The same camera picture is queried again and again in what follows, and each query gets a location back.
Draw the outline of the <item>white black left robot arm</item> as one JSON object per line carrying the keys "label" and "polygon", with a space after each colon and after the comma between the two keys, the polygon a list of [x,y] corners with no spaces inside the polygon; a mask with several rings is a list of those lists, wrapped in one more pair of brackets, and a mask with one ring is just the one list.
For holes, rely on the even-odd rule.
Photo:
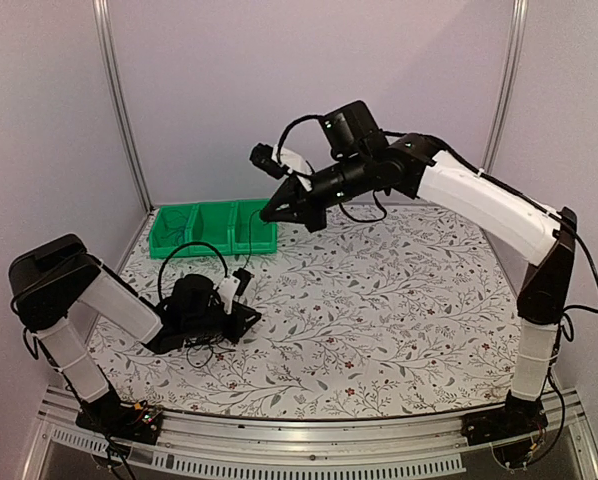
{"label": "white black left robot arm", "polygon": [[238,343],[261,319],[239,302],[251,273],[225,269],[219,283],[201,274],[176,280],[152,304],[90,253],[75,234],[60,236],[17,257],[10,265],[10,308],[24,327],[32,356],[45,355],[80,404],[80,426],[113,436],[155,432],[159,409],[124,402],[88,352],[70,316],[83,305],[113,322],[143,348],[163,355],[186,343]]}

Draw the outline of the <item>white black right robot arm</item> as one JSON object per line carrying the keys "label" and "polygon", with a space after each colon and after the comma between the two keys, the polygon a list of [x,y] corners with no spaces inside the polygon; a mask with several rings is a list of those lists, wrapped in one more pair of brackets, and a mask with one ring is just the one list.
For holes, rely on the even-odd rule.
{"label": "white black right robot arm", "polygon": [[559,326],[574,266],[577,218],[555,211],[470,165],[445,141],[428,134],[381,129],[357,100],[315,120],[329,143],[333,165],[313,172],[278,143],[256,145],[251,163],[282,184],[263,208],[264,222],[301,224],[310,232],[326,226],[328,208],[368,192],[395,190],[450,209],[516,250],[528,263],[518,294],[520,340],[511,387],[503,406],[462,420],[472,444],[544,429],[541,394],[559,349]]}

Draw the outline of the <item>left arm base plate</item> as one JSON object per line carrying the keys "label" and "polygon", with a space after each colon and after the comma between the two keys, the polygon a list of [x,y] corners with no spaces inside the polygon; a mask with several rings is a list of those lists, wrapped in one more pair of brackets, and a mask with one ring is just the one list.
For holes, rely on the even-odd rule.
{"label": "left arm base plate", "polygon": [[163,423],[163,408],[145,401],[127,404],[120,401],[85,402],[76,418],[82,429],[113,439],[155,445]]}

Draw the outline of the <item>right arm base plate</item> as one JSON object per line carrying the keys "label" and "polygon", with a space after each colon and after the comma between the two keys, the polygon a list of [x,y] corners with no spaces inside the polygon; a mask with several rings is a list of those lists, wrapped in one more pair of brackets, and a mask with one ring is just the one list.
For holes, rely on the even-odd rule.
{"label": "right arm base plate", "polygon": [[469,446],[489,444],[504,468],[527,467],[543,446],[548,420],[540,401],[466,414],[460,434]]}

